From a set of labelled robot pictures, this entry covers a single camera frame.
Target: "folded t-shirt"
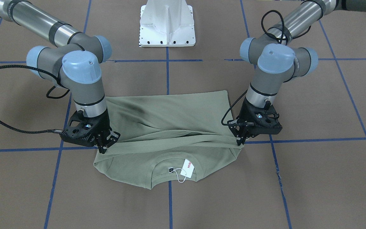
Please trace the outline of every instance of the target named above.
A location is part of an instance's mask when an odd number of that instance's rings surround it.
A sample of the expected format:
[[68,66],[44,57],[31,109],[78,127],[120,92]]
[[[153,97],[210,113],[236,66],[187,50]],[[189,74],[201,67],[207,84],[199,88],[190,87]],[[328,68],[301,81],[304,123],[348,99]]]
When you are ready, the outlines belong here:
[[[221,118],[229,108],[227,91],[198,94],[107,97],[111,127],[121,134],[94,166],[110,179],[147,189],[180,180],[185,159],[199,181],[235,161],[243,145]],[[228,113],[226,120],[232,119]]]

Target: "white string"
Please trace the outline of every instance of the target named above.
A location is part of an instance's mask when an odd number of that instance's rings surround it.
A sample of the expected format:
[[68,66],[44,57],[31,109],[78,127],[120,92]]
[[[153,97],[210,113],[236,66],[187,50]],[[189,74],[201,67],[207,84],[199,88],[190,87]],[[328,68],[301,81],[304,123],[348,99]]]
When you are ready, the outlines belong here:
[[[174,171],[176,172],[176,176],[177,176],[177,181],[179,181],[179,175],[177,174],[177,171],[176,170],[182,170],[182,171],[184,171],[184,173],[187,175],[187,172],[184,170],[184,169],[181,169],[181,168],[177,168],[177,169],[175,169],[175,170],[173,170],[173,171],[170,171],[169,173],[173,173]],[[183,179],[183,181],[179,181],[179,183],[183,183],[185,180],[186,180],[186,176],[184,176],[184,179]]]

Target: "clothing tag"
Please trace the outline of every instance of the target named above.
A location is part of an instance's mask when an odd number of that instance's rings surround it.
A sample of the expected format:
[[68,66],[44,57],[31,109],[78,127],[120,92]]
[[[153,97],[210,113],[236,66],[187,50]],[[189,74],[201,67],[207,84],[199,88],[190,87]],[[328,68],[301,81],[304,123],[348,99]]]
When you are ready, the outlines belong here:
[[188,178],[192,178],[193,171],[194,171],[194,165],[192,164],[192,162],[190,162],[189,160],[186,159],[184,161],[180,175],[188,177]]

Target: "white bracket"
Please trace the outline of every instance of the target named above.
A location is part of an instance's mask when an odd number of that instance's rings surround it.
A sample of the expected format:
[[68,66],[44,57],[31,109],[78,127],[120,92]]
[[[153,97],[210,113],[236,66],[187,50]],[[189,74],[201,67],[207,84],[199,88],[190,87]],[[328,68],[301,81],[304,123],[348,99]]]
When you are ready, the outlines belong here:
[[141,7],[139,46],[185,47],[196,44],[193,7],[185,0],[148,0]]

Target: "light blue joint cap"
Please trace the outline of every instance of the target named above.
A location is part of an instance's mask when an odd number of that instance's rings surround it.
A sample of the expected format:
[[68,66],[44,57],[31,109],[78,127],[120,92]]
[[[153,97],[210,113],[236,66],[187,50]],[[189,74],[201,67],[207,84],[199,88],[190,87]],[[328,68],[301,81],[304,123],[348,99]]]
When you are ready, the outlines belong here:
[[[46,46],[36,46],[33,47],[29,52],[28,55],[26,55],[26,65],[30,66],[30,67],[34,67],[37,68],[37,59],[39,57],[39,54],[42,52],[42,50],[44,50],[45,48],[47,48]],[[40,76],[38,71],[35,70],[31,70],[29,69],[31,72],[33,72],[33,74],[39,76],[42,78],[42,76]]]
[[254,38],[247,38],[245,39],[240,47],[240,56],[243,60],[247,61],[248,63],[251,63],[249,61],[249,47],[251,46],[251,42]]
[[62,59],[63,71],[80,84],[93,84],[101,78],[101,68],[96,55],[89,51],[72,51]]
[[316,68],[317,68],[317,65],[318,65],[318,55],[317,55],[317,52],[315,52],[314,49],[312,48],[305,48],[309,54],[310,54],[310,59],[311,59],[311,62],[310,62],[310,69],[309,71],[305,74],[310,74],[312,71],[314,71]]
[[98,40],[101,43],[101,46],[103,47],[103,62],[106,62],[106,60],[108,60],[111,57],[111,55],[112,55],[111,44],[103,36],[95,36],[95,37],[98,38]]
[[269,44],[263,48],[258,67],[270,74],[283,73],[292,67],[295,57],[293,49],[281,44]]

